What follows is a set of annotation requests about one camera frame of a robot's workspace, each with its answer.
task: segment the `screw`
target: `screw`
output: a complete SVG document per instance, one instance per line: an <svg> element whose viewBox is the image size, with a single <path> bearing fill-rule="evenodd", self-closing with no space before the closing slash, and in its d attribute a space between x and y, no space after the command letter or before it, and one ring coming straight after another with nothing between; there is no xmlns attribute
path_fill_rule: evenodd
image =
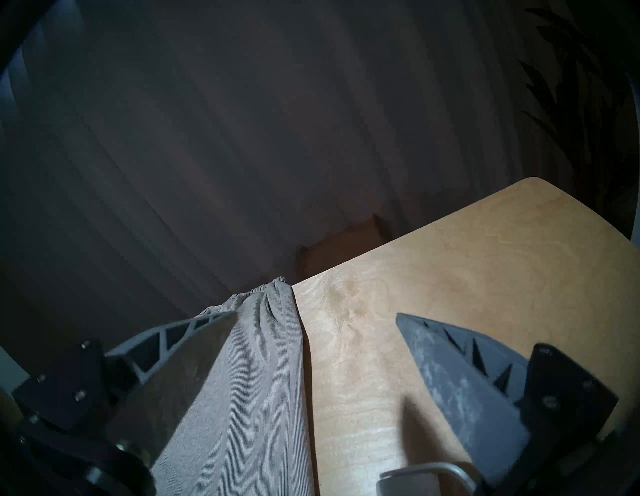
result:
<svg viewBox="0 0 640 496"><path fill-rule="evenodd" d="M151 455L148 451L140 449L140 447L134 443L127 441L126 439L121 439L116 444L116 448L120 451L125 451L127 453L131 453L133 456L137 457L142 463L144 463L145 467L151 467Z"/></svg>
<svg viewBox="0 0 640 496"><path fill-rule="evenodd" d="M85 396L86 396L86 391L84 389L81 389L76 394L74 394L74 399L80 402L84 399Z"/></svg>
<svg viewBox="0 0 640 496"><path fill-rule="evenodd" d="M556 398L555 396L543 396L542 397L542 403L549 410L557 410L559 408L558 398Z"/></svg>

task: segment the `gray fabric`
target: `gray fabric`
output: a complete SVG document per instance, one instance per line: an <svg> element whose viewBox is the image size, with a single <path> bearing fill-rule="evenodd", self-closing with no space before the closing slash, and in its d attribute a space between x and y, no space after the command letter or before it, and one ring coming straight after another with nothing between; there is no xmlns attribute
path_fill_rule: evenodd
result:
<svg viewBox="0 0 640 496"><path fill-rule="evenodd" d="M202 390L153 466L158 495L312 495L302 330L279 278L211 312L238 312Z"/></svg>

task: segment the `light wood table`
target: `light wood table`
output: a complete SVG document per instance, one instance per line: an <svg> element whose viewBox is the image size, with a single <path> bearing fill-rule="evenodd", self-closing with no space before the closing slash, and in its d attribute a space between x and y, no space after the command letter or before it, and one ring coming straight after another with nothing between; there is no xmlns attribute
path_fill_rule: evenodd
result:
<svg viewBox="0 0 640 496"><path fill-rule="evenodd" d="M640 383L640 253L541 179L484 200L293 287L310 345L323 496L374 495L380 472L468 461L394 319L485 333L528 358L557 346L620 396Z"/></svg>

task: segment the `plant leaf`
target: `plant leaf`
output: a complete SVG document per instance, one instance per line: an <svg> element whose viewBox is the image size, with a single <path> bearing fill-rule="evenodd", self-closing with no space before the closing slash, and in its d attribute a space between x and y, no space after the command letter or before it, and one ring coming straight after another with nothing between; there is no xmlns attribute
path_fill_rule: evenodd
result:
<svg viewBox="0 0 640 496"><path fill-rule="evenodd" d="M529 76L529 79L533 84L528 84L527 88L536 98L540 106L549 116L551 121L554 120L554 115L556 113L556 100L547 84L545 78L540 74L539 70L535 67L520 61L520 65Z"/></svg>
<svg viewBox="0 0 640 496"><path fill-rule="evenodd" d="M616 114L604 99L600 105L600 141L603 159L617 165L621 156L616 147Z"/></svg>
<svg viewBox="0 0 640 496"><path fill-rule="evenodd" d="M558 110L566 115L578 113L578 72L575 59L567 57L562 67L562 77L556 86Z"/></svg>
<svg viewBox="0 0 640 496"><path fill-rule="evenodd" d="M637 188L638 161L640 161L640 156L637 152L630 153L620 159L619 165L612 168L611 184L609 184L608 193L612 196L618 196L628 188L634 187L634 185Z"/></svg>
<svg viewBox="0 0 640 496"><path fill-rule="evenodd" d="M600 79L614 97L614 104L621 105L627 95L631 94L629 81L624 69L610 57L607 57L606 54L602 54L600 57L600 66L602 67Z"/></svg>
<svg viewBox="0 0 640 496"><path fill-rule="evenodd" d="M545 8L526 8L526 12L529 12L533 15L537 15L542 19L549 21L551 24L556 25L561 28L567 34L569 34L576 42L580 43L587 47L590 51L597 53L598 49L594 46L593 42L583 35L577 28L571 24L568 20L560 17L558 14L554 14L548 9Z"/></svg>
<svg viewBox="0 0 640 496"><path fill-rule="evenodd" d="M563 145L562 140L560 139L560 136L558 135L558 133L556 133L553 129L551 129L551 127L546 122L544 122L542 119L539 119L538 117L536 117L534 115L531 115L526 110L523 110L521 112L524 115L528 116L533 122L538 124L540 129L542 129L545 133L547 133L549 135L549 137L552 140L554 140L554 143L558 146L558 148L560 148L564 152L564 154L567 155L567 158L569 158L569 155L567 154L566 150L564 149L564 145Z"/></svg>
<svg viewBox="0 0 640 496"><path fill-rule="evenodd" d="M555 26L536 27L538 28L540 36L551 43L556 52L558 52L558 50L564 51L566 54L574 57L578 62L580 62L584 67L584 70L592 72L597 76L600 75L598 67L593 63L591 57L587 55L587 52L585 52L582 47L565 32Z"/></svg>
<svg viewBox="0 0 640 496"><path fill-rule="evenodd" d="M587 146L591 154L591 164L600 163L602 151L600 149L600 126L595 120L591 104L584 106L584 128L587 133Z"/></svg>

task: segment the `bolt head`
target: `bolt head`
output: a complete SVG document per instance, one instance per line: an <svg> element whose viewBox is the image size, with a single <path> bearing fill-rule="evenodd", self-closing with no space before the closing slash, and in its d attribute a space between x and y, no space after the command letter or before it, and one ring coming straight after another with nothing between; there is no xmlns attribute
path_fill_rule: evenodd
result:
<svg viewBox="0 0 640 496"><path fill-rule="evenodd" d="M560 408L560 405L558 403L558 398L556 398L555 396L544 396L542 398L542 403L549 409L549 410L557 410L558 408Z"/></svg>
<svg viewBox="0 0 640 496"><path fill-rule="evenodd" d="M81 389L74 394L74 399L78 402L82 401L86 397L86 390Z"/></svg>

